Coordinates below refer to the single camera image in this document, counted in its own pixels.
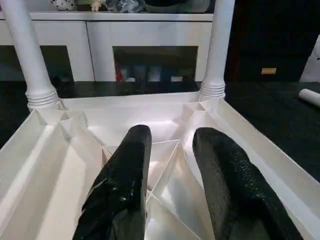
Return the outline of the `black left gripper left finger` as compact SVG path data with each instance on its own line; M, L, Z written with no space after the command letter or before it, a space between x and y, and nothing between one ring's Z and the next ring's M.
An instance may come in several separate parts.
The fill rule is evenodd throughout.
M104 165L86 197L74 240L142 240L152 134L146 125L131 127Z

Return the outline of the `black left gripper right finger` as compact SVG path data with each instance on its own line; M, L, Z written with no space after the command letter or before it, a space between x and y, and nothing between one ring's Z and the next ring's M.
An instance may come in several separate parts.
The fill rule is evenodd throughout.
M214 236L244 237L245 221L262 223L271 240L303 237L281 200L247 153L232 138L211 127L198 128L192 150L199 167Z

